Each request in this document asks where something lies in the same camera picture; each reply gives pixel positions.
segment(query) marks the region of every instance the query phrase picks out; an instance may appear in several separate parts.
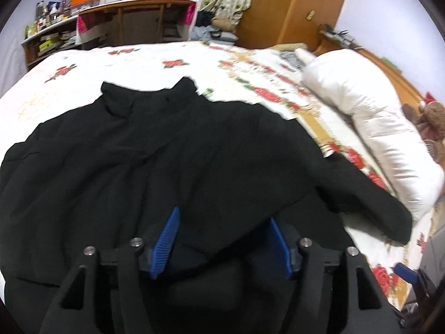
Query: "bed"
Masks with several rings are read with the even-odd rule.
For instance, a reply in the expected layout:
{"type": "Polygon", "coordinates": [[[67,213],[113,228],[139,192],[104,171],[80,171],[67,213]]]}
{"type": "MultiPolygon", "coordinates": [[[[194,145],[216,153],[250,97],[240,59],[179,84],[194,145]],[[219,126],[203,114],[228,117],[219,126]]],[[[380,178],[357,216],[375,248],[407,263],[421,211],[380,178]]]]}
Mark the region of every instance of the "bed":
{"type": "MultiPolygon", "coordinates": [[[[0,99],[0,160],[14,143],[24,141],[39,123],[92,103],[100,96],[104,80],[131,89],[156,91],[171,88],[183,76],[190,76],[196,82],[198,93],[209,100],[260,103],[283,119],[297,119],[326,155],[333,150],[341,151],[370,179],[392,192],[379,165],[348,119],[304,87],[301,71],[282,59],[278,51],[246,50],[202,42],[54,54],[0,99]]],[[[420,100],[420,95],[412,96],[410,103],[420,100]]],[[[393,274],[392,267],[402,262],[411,269],[419,268],[440,214],[439,209],[425,214],[405,246],[388,240],[361,216],[348,214],[343,218],[347,231],[366,256],[389,302],[398,309],[406,302],[410,287],[393,274]]]]}

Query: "shelf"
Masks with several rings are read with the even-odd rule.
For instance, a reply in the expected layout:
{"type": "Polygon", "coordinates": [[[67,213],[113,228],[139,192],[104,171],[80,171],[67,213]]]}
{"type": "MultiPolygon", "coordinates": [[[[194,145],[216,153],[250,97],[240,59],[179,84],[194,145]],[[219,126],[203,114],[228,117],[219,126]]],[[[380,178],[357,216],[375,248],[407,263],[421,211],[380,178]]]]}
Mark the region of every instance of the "shelf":
{"type": "Polygon", "coordinates": [[[31,40],[34,40],[35,38],[37,38],[39,36],[47,34],[49,31],[51,31],[51,30],[53,30],[55,28],[58,28],[58,27],[63,26],[65,24],[67,24],[67,23],[70,23],[70,22],[72,22],[74,20],[77,20],[77,16],[78,15],[71,16],[71,17],[69,17],[69,18],[67,18],[65,20],[59,21],[58,23],[55,23],[55,24],[52,24],[51,26],[48,26],[47,28],[39,31],[38,33],[28,37],[26,40],[23,40],[22,41],[22,45],[30,42],[31,40]]]}
{"type": "Polygon", "coordinates": [[[45,54],[45,55],[42,55],[41,57],[38,57],[37,59],[34,59],[34,60],[31,61],[30,63],[28,63],[27,66],[35,65],[35,64],[41,62],[42,60],[45,60],[47,57],[50,57],[52,54],[55,54],[55,53],[57,53],[57,52],[61,52],[61,51],[65,51],[65,50],[70,50],[70,49],[73,49],[73,48],[77,48],[78,46],[81,46],[81,45],[82,45],[82,44],[71,44],[71,45],[64,46],[63,48],[59,48],[59,49],[56,49],[56,50],[52,50],[52,51],[50,51],[49,53],[47,53],[47,54],[45,54]]]}

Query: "green object on headboard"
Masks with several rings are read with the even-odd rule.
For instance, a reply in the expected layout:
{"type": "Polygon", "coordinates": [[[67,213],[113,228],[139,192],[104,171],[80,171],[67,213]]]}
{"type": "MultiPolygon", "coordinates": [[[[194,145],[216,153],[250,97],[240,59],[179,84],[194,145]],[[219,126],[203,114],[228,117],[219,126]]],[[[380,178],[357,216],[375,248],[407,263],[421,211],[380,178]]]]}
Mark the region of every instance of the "green object on headboard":
{"type": "Polygon", "coordinates": [[[395,65],[391,60],[389,60],[386,57],[383,57],[382,60],[386,63],[388,63],[389,65],[391,65],[395,70],[397,70],[399,73],[403,73],[403,71],[397,66],[395,65]]]}

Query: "wooden cabinet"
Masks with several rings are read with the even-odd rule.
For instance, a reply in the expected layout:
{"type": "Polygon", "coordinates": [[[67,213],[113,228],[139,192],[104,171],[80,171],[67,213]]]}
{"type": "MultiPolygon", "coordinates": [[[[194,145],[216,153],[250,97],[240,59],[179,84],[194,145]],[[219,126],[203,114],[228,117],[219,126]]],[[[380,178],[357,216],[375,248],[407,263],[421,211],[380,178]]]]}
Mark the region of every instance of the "wooden cabinet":
{"type": "Polygon", "coordinates": [[[344,0],[252,0],[237,30],[238,46],[263,49],[282,43],[320,43],[318,26],[337,23],[344,0]],[[306,17],[311,11],[312,19],[306,17]]]}

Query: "metal screw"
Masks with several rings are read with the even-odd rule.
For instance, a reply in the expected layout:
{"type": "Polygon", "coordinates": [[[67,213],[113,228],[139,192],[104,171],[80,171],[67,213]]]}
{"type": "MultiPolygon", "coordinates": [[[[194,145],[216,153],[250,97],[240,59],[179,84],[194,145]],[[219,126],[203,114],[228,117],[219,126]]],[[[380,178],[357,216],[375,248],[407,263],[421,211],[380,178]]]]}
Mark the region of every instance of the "metal screw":
{"type": "Polygon", "coordinates": [[[351,256],[357,256],[360,253],[359,249],[354,246],[349,246],[347,250],[351,256]]]}
{"type": "Polygon", "coordinates": [[[144,244],[144,240],[141,237],[135,237],[130,240],[131,247],[140,247],[144,244]]]}
{"type": "Polygon", "coordinates": [[[304,247],[310,247],[312,246],[312,240],[308,239],[307,237],[304,237],[300,240],[300,245],[304,247]]]}
{"type": "Polygon", "coordinates": [[[91,255],[94,255],[95,252],[96,252],[96,248],[94,246],[88,246],[88,247],[85,247],[84,255],[91,256],[91,255]]]}

